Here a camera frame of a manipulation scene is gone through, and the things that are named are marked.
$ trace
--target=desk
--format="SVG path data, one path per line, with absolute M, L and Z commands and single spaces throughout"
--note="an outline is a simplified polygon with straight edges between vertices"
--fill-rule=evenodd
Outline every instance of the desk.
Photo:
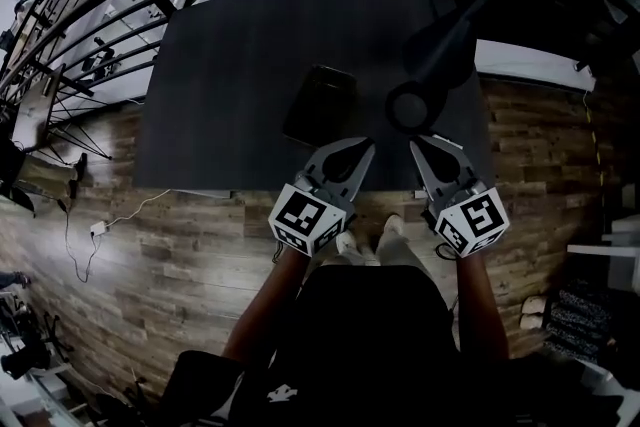
M 453 7 L 453 0 L 213 0 L 178 11 L 145 100 L 134 185 L 280 190 L 312 153 L 285 138 L 282 124 L 320 64 L 358 80 L 343 135 L 376 141 L 363 189 L 418 189 L 408 138 L 387 121 L 384 101 L 409 79 L 402 44 Z M 451 92 L 433 128 L 462 144 L 493 184 L 475 73 Z

